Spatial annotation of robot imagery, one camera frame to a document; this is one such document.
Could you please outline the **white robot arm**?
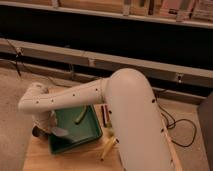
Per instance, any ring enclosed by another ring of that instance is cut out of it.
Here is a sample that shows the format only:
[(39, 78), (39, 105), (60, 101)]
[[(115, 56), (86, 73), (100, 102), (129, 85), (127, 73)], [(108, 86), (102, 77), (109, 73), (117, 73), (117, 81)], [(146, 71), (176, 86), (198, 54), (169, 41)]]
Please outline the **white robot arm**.
[(50, 93), (33, 83), (18, 103), (43, 126), (51, 111), (105, 103), (125, 171), (175, 171), (166, 130), (152, 87), (141, 72), (124, 68), (108, 78)]

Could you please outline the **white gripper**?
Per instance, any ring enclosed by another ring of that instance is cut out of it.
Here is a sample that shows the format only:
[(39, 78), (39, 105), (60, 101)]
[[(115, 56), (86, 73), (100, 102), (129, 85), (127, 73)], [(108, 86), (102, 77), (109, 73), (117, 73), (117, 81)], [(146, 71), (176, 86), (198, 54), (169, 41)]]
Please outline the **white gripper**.
[(34, 124), (45, 133), (52, 133), (57, 137), (64, 137), (69, 134), (66, 129), (57, 126), (57, 118), (54, 111), (33, 115), (32, 119)]

